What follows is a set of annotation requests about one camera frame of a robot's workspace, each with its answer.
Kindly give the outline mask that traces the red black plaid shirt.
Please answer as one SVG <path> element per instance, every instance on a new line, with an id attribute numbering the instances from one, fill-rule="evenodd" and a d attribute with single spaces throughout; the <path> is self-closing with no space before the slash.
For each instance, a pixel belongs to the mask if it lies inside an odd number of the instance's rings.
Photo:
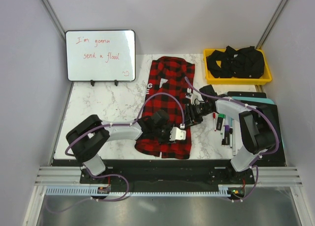
<path id="1" fill-rule="evenodd" d="M 156 93 L 164 93 L 152 98 L 143 108 L 142 116 L 151 116 L 162 109 L 169 115 L 169 123 L 179 125 L 182 123 L 182 113 L 177 102 L 166 93 L 172 95 L 182 107 L 188 102 L 186 92 L 188 84 L 185 77 L 193 83 L 195 64 L 178 57 L 163 56 L 153 60 L 147 83 L 145 100 Z M 146 155 L 161 157 L 163 159 L 187 160 L 191 151 L 191 131 L 187 128 L 187 136 L 183 141 L 174 144 L 159 144 L 155 138 L 137 140 L 135 149 Z"/>

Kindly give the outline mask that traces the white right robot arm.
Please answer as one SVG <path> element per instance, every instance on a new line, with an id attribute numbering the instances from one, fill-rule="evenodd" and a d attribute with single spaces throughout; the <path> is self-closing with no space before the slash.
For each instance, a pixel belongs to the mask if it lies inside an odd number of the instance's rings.
<path id="1" fill-rule="evenodd" d="M 240 125 L 242 147 L 230 160 L 225 177 L 230 183 L 238 183 L 243 178 L 243 171 L 253 167 L 253 164 L 263 155 L 276 152 L 280 146 L 281 135 L 273 114 L 268 106 L 254 106 L 242 103 L 229 96 L 207 94 L 211 85 L 202 87 L 198 93 L 202 101 L 195 103 L 198 96 L 189 85 L 185 105 L 185 127 L 195 126 L 203 121 L 203 117 L 211 113 L 226 115 Z"/>

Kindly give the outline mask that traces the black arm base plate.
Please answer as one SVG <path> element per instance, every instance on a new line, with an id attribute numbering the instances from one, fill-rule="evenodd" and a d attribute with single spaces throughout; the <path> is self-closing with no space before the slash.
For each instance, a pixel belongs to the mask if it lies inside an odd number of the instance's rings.
<path id="1" fill-rule="evenodd" d="M 229 160 L 106 160 L 101 179 L 81 171 L 81 184 L 111 185 L 113 192 L 129 186 L 132 193 L 214 192 L 219 185 L 254 184 L 252 170 L 235 172 Z"/>

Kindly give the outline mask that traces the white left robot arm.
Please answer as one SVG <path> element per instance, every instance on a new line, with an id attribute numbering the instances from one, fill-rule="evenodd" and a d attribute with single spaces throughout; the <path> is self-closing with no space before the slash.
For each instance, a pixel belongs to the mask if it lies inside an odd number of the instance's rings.
<path id="1" fill-rule="evenodd" d="M 168 143 L 175 140 L 175 132 L 176 127 L 169 123 L 169 115 L 163 110 L 131 123 L 111 123 L 90 115 L 66 135 L 66 140 L 76 160 L 90 171 L 91 178 L 104 183 L 108 171 L 98 152 L 106 142 L 155 138 Z"/>

